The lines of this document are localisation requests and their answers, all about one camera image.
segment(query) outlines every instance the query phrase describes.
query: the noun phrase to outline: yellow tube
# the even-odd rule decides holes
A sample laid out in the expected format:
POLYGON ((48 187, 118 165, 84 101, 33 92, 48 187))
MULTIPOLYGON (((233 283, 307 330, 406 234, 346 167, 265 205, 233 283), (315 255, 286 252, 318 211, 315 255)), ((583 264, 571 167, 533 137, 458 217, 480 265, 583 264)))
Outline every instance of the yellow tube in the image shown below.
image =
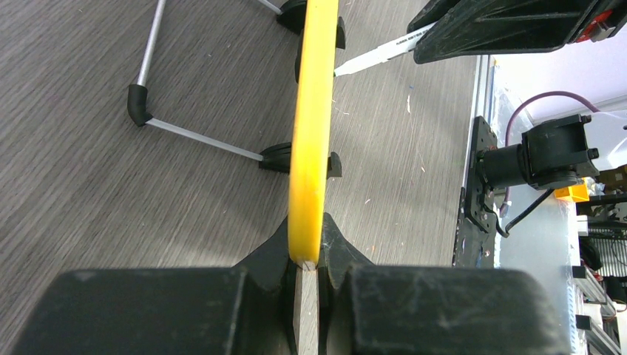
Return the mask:
POLYGON ((309 0, 302 40, 288 203, 290 258, 317 265, 325 208, 338 0, 309 0))

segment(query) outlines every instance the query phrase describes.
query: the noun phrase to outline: black cylinder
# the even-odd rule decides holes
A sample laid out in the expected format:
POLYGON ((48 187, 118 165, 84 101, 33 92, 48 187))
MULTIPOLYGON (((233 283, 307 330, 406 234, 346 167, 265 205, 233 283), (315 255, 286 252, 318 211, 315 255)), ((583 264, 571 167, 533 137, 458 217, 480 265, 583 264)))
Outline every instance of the black cylinder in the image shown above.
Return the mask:
POLYGON ((494 189, 524 185, 524 168, 520 144, 484 153, 479 169, 483 169, 487 183, 494 189))

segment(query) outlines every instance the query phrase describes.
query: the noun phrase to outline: white pen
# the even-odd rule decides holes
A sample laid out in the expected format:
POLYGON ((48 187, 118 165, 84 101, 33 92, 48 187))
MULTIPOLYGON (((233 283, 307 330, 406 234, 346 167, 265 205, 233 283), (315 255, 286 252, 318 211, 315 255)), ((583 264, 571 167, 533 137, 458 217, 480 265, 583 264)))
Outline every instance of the white pen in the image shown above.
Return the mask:
POLYGON ((436 22, 428 24, 419 30, 408 33, 407 35, 397 38, 393 41, 389 41, 386 44, 378 46, 375 50, 364 53, 359 57, 355 57, 346 63, 340 65, 333 71, 333 76, 341 76, 360 72, 364 69, 374 67, 377 64, 385 63, 390 59, 398 57, 409 52, 412 52, 416 48, 416 43, 431 30, 436 22))

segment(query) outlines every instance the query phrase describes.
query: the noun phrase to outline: gray wood grain surface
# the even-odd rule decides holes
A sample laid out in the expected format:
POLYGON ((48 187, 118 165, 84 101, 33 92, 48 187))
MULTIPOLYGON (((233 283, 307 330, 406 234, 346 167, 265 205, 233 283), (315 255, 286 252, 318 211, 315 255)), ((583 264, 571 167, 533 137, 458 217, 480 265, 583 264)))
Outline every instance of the gray wood grain surface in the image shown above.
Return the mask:
MULTIPOLYGON (((337 63, 404 34, 424 3, 342 0, 337 63)), ((0 353, 62 271, 229 266, 285 217, 287 176, 128 119, 155 5, 0 0, 0 353)), ((296 44, 254 0, 171 1, 149 110, 254 152, 289 141, 296 44)), ((374 261, 449 265, 474 71, 407 56, 336 79, 345 176, 326 209, 374 261)))

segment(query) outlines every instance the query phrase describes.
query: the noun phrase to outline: yellow box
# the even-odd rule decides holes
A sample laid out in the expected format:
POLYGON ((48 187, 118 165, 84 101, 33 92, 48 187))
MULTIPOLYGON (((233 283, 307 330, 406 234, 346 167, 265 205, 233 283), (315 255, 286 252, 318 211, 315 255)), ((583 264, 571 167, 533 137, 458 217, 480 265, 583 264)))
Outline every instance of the yellow box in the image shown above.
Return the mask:
POLYGON ((558 200, 570 202, 586 202, 590 201, 588 194, 588 186, 586 184, 569 186, 563 189, 555 190, 555 198, 558 200))

